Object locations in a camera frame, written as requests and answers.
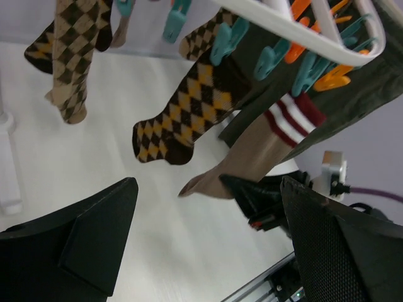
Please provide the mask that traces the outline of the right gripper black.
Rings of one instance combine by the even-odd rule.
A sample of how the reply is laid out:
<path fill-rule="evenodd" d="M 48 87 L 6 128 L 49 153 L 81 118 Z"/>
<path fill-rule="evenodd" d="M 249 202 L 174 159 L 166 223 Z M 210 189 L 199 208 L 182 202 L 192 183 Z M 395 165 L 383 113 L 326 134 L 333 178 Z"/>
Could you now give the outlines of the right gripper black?
<path fill-rule="evenodd" d="M 312 180 L 310 178 L 310 175 L 308 172 L 302 172 L 301 173 L 301 183 L 305 184 L 308 188 L 310 188 L 312 191 Z M 350 187 L 345 183 L 343 184 L 338 184 L 334 187 L 334 192 L 335 193 L 350 193 Z M 361 210 L 362 213 L 367 214 L 369 216 L 375 217 L 376 219 L 383 220 L 383 221 L 389 221 L 389 220 L 380 210 L 373 208 L 367 204 L 364 203 L 355 203 L 351 204 L 350 206 L 346 206 L 338 201 L 335 201 L 331 198 L 327 198 L 317 192 L 314 193 L 314 196 L 319 198 L 319 204 L 322 206 L 325 206 L 330 212 L 334 213 L 336 216 L 339 215 L 351 215 L 353 212 L 353 209 L 355 210 Z"/>

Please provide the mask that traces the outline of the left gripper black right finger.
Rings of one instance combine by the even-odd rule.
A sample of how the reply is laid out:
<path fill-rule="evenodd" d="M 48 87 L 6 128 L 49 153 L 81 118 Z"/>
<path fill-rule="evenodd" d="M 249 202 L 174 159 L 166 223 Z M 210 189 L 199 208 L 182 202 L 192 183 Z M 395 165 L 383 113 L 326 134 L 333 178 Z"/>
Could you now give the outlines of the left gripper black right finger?
<path fill-rule="evenodd" d="M 280 189 L 307 301 L 402 301 L 402 226 L 290 177 Z"/>

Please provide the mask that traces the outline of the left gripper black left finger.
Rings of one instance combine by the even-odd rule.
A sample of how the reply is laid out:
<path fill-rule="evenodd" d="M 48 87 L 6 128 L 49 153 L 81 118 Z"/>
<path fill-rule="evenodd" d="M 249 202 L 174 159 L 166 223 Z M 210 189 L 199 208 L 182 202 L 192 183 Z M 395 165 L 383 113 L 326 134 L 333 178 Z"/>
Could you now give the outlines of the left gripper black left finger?
<path fill-rule="evenodd" d="M 138 196 L 127 177 L 82 201 L 1 232 L 1 301 L 106 301 Z"/>

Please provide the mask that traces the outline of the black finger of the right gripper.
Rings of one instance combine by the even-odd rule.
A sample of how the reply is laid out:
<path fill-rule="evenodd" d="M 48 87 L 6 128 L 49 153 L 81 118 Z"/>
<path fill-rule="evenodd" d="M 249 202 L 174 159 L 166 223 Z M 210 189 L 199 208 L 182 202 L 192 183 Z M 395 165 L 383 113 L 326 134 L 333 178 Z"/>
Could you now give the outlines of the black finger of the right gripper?
<path fill-rule="evenodd" d="M 227 174 L 219 177 L 253 229 L 267 232 L 280 227 L 288 233 L 280 190 L 282 178 L 282 175 L 266 176 L 259 182 L 254 182 Z"/>

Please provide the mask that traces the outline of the tan sock maroon white stripes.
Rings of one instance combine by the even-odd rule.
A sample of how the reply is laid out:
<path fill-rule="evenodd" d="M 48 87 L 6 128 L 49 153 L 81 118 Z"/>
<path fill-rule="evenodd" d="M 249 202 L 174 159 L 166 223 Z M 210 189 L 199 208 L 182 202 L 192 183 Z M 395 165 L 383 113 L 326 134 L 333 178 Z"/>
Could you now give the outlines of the tan sock maroon white stripes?
<path fill-rule="evenodd" d="M 326 115 L 307 94 L 285 94 L 242 132 L 218 165 L 192 178 L 179 196 L 198 193 L 232 199 L 220 180 L 222 174 L 260 181 L 325 120 Z"/>

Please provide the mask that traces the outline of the brown orange argyle sock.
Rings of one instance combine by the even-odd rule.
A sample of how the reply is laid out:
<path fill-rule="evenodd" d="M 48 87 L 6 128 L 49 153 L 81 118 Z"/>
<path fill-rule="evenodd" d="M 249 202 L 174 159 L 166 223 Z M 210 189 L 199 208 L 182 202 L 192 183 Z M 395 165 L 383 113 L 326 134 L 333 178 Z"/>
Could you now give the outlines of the brown orange argyle sock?
<path fill-rule="evenodd" d="M 141 163 L 187 164 L 195 142 L 223 121 L 251 90 L 251 83 L 227 58 L 214 66 L 199 58 L 155 117 L 133 126 L 132 145 Z"/>

